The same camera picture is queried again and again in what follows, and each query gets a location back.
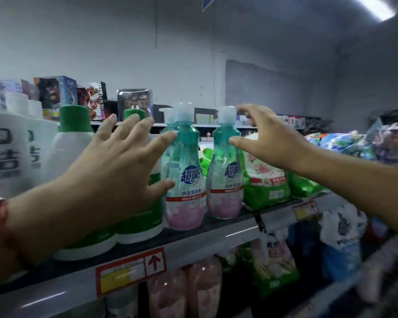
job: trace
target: hand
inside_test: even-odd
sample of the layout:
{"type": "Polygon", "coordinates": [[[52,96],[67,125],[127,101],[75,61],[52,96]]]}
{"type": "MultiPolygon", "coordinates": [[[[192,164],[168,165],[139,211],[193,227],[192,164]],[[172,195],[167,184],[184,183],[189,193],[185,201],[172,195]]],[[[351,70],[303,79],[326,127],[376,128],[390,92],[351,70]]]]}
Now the hand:
{"type": "Polygon", "coordinates": [[[76,190],[83,208],[104,226],[145,210],[175,186],[169,179],[148,184],[153,166],[177,133],[165,132],[145,146],[153,125],[151,117],[139,122],[139,116],[132,115],[112,133],[116,122],[115,115],[103,122],[90,145],[59,181],[76,190]]]}
{"type": "Polygon", "coordinates": [[[255,104],[239,105],[239,111],[245,111],[246,117],[252,118],[253,126],[258,127],[258,140],[239,136],[231,137],[230,143],[245,150],[256,158],[272,166],[296,170],[301,156],[312,149],[310,144],[294,128],[287,125],[265,106],[255,104]]]}

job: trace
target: fluorescent tube light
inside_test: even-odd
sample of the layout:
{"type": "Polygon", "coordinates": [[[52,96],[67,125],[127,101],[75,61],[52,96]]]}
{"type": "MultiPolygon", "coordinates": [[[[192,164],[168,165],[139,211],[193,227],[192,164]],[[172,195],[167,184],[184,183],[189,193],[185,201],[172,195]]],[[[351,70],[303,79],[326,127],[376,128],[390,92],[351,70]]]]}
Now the fluorescent tube light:
{"type": "Polygon", "coordinates": [[[358,0],[362,5],[366,7],[374,16],[380,21],[388,20],[395,15],[395,11],[392,10],[382,0],[358,0]]]}

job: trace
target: red arrow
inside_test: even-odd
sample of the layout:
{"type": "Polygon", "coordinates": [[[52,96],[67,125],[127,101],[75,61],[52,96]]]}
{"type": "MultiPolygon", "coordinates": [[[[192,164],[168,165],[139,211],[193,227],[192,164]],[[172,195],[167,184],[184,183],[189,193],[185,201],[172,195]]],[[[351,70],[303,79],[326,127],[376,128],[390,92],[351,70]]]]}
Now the red arrow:
{"type": "Polygon", "coordinates": [[[158,262],[161,262],[161,259],[160,259],[158,256],[153,255],[153,256],[150,258],[150,260],[149,260],[149,262],[148,262],[148,265],[153,264],[153,271],[156,271],[156,270],[157,270],[157,263],[158,263],[158,262]]]}

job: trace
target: green bottle cap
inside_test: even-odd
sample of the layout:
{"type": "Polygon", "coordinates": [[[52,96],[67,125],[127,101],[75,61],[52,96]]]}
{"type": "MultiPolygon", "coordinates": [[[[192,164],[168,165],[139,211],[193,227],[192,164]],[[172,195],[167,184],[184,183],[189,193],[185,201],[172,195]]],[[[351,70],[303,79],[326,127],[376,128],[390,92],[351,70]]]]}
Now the green bottle cap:
{"type": "Polygon", "coordinates": [[[147,113],[143,109],[131,108],[131,109],[126,109],[124,111],[124,119],[127,119],[128,117],[130,117],[133,114],[138,114],[140,117],[140,120],[147,117],[147,113]]]}
{"type": "Polygon", "coordinates": [[[88,132],[93,133],[90,124],[90,111],[79,105],[62,105],[59,108],[59,132],[88,132]]]}

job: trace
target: blue circular logo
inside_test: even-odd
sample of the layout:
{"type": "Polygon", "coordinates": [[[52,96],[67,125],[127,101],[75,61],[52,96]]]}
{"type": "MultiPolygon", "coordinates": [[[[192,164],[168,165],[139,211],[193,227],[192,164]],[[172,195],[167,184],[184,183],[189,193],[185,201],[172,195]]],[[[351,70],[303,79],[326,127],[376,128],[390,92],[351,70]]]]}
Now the blue circular logo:
{"type": "Polygon", "coordinates": [[[240,172],[239,163],[233,162],[228,164],[224,175],[227,176],[228,178],[234,178],[239,172],[240,172]]]}
{"type": "Polygon", "coordinates": [[[200,169],[197,166],[190,165],[181,173],[181,181],[191,185],[200,177],[200,169]]]}

